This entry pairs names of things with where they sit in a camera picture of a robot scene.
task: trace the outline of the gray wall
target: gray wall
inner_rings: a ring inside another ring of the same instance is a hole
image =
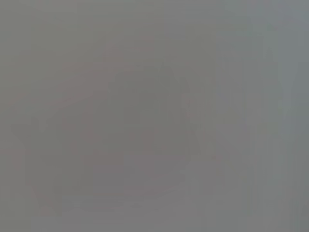
[[[0,3],[0,229],[308,231],[306,4]]]

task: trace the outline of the gray background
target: gray background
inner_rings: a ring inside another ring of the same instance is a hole
[[[308,231],[308,4],[0,3],[0,229]]]

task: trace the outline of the gray surface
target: gray surface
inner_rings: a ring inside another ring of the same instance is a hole
[[[2,1],[0,230],[308,231],[305,8]]]

